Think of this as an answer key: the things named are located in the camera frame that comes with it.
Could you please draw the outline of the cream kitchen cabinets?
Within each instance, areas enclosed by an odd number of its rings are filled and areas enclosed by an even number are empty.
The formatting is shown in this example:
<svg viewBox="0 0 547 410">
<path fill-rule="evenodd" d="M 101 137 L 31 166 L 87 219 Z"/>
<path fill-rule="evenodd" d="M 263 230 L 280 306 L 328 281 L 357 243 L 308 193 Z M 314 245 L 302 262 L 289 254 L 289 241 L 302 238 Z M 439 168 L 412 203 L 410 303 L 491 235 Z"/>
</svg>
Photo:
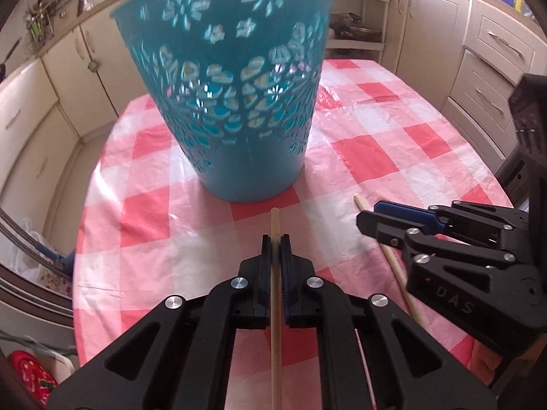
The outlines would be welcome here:
<svg viewBox="0 0 547 410">
<path fill-rule="evenodd" d="M 17 5 L 1 32 L 1 212 L 74 252 L 88 181 L 113 125 L 149 94 L 113 11 L 127 0 Z M 382 68 L 436 109 L 468 107 L 491 169 L 513 152 L 506 103 L 546 68 L 539 30 L 498 0 L 390 0 Z"/>
</svg>

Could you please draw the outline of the red white checkered tablecloth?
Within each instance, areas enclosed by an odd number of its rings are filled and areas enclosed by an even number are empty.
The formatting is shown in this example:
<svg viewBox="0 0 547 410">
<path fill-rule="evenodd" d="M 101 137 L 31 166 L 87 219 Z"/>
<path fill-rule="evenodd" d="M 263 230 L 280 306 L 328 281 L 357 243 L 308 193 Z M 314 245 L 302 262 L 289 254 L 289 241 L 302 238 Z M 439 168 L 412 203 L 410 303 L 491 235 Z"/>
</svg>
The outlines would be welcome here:
<svg viewBox="0 0 547 410">
<path fill-rule="evenodd" d="M 198 180 L 152 99 L 135 98 L 92 174 L 77 243 L 74 330 L 90 361 L 162 299 L 208 293 L 255 256 L 280 211 L 295 254 L 344 291 L 402 296 L 376 242 L 355 224 L 369 204 L 509 205 L 495 176 L 434 107 L 380 65 L 323 64 L 305 166 L 284 193 L 229 204 Z"/>
</svg>

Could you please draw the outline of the red patterned bag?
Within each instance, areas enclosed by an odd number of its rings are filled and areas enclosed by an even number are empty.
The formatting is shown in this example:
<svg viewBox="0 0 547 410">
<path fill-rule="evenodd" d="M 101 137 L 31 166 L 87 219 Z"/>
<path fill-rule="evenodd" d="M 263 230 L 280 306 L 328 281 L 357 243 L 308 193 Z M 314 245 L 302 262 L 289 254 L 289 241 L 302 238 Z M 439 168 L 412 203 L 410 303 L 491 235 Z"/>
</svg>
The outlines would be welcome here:
<svg viewBox="0 0 547 410">
<path fill-rule="evenodd" d="M 8 355 L 8 363 L 22 380 L 30 395 L 46 408 L 51 393 L 58 386 L 54 376 L 32 354 L 18 350 Z"/>
</svg>

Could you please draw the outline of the teal perforated plastic basket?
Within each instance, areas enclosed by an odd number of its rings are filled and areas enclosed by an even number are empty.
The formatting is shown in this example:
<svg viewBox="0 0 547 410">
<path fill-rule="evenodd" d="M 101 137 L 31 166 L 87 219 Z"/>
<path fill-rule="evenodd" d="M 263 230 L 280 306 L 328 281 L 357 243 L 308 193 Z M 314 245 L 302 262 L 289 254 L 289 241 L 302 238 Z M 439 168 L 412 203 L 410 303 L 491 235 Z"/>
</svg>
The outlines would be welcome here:
<svg viewBox="0 0 547 410">
<path fill-rule="evenodd" d="M 255 203 L 301 173 L 332 0 L 127 0 L 112 13 L 200 181 Z"/>
</svg>

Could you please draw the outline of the white shelf rack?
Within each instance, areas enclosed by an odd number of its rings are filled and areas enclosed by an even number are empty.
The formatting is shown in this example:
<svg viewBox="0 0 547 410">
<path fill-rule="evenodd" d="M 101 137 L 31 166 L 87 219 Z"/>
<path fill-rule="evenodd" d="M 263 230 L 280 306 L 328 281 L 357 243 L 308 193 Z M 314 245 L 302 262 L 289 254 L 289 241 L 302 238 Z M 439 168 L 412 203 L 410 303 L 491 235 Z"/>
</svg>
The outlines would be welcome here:
<svg viewBox="0 0 547 410">
<path fill-rule="evenodd" d="M 333 0 L 326 56 L 381 62 L 390 0 Z"/>
</svg>

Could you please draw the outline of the metal chair frame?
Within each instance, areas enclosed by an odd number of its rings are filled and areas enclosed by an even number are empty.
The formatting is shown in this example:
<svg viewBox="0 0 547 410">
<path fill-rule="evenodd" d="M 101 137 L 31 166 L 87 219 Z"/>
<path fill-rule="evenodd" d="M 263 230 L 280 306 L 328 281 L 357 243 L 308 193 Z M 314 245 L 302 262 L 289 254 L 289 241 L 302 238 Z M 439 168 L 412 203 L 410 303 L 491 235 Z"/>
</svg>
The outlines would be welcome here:
<svg viewBox="0 0 547 410">
<path fill-rule="evenodd" d="M 75 253 L 60 253 L 25 218 L 1 212 L 1 300 L 48 323 L 73 326 Z"/>
</svg>

